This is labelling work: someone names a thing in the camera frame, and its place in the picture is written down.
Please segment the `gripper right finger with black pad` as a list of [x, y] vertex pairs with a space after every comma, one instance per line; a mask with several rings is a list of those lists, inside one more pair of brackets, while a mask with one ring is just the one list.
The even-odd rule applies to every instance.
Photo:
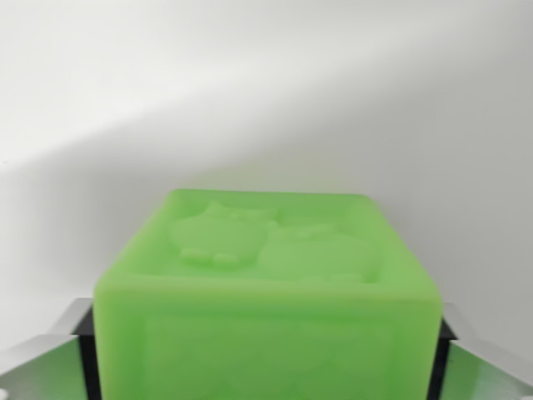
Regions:
[[446, 302], [429, 399], [531, 399], [532, 363], [488, 342]]

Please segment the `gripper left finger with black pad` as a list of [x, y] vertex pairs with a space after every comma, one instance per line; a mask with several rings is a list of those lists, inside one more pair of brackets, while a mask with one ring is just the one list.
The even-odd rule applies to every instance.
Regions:
[[75, 299], [48, 332], [1, 351], [1, 398], [100, 398], [91, 298]]

